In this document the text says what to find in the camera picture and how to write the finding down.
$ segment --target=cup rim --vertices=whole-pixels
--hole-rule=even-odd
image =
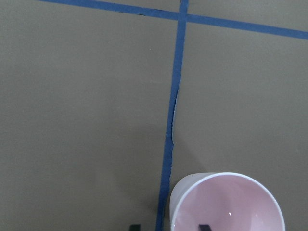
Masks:
[[[172,214],[172,217],[170,218],[171,219],[171,231],[174,231],[174,223],[175,223],[175,218],[176,218],[176,215],[180,209],[180,206],[183,202],[183,200],[186,198],[186,196],[200,183],[202,183],[203,181],[206,181],[208,179],[211,179],[211,178],[214,178],[214,177],[218,177],[218,176],[237,176],[237,177],[242,177],[242,178],[245,178],[247,180],[250,180],[252,181],[253,183],[255,183],[256,185],[258,185],[259,187],[261,187],[266,193],[267,195],[270,196],[270,198],[272,199],[272,201],[274,202],[277,210],[278,210],[278,213],[279,213],[279,217],[280,217],[280,221],[282,223],[282,231],[285,231],[285,223],[284,223],[284,218],[283,218],[283,215],[282,215],[282,211],[275,199],[275,197],[270,193],[270,191],[265,187],[263,186],[260,182],[258,182],[257,180],[249,177],[249,176],[246,176],[246,175],[243,175],[243,174],[240,174],[240,173],[235,173],[235,172],[219,172],[219,173],[213,173],[213,174],[210,174],[208,176],[205,176],[203,177],[202,179],[196,181],[194,184],[192,184],[188,190],[181,196],[181,198],[179,199],[179,202],[176,206],[176,208],[174,209],[174,212]]]

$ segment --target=blue tape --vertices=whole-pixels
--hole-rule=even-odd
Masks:
[[[261,24],[254,23],[245,23],[239,21],[233,21],[228,19],[206,17],[200,15],[187,15],[187,22],[190,23],[199,23],[206,24],[211,26],[221,26],[226,28],[248,30],[272,35],[286,36],[291,38],[298,39],[308,39],[308,32],[301,30],[292,30],[287,28],[275,27],[275,26],[266,26]]]
[[[173,121],[175,116],[176,103],[181,80],[181,68],[182,68],[183,53],[184,53],[187,9],[188,9],[188,0],[182,0],[180,4],[177,40],[176,40],[175,54],[173,61],[173,73],[172,73],[171,93],[170,93],[169,110],[168,110],[163,168],[162,168],[162,176],[160,182],[158,210],[156,218],[156,229],[155,229],[156,231],[162,231],[164,229],[165,207],[170,191],[172,151],[174,147]]]
[[[38,0],[38,1],[60,3],[72,6],[81,6],[81,7],[121,12],[121,13],[139,14],[144,16],[165,18],[171,20],[177,20],[179,16],[178,12],[162,11],[151,8],[129,6],[117,3],[104,2],[104,1],[94,1],[94,0]]]

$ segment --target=gray floor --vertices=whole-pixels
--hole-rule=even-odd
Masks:
[[[306,1],[252,2],[191,0],[189,13],[308,30]],[[0,4],[0,230],[154,230],[177,22]],[[304,230],[307,60],[307,40],[188,23],[171,186],[246,174]]]

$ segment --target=plastic cup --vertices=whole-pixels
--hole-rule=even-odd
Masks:
[[[170,198],[171,231],[285,231],[282,212],[258,181],[238,173],[184,177]]]

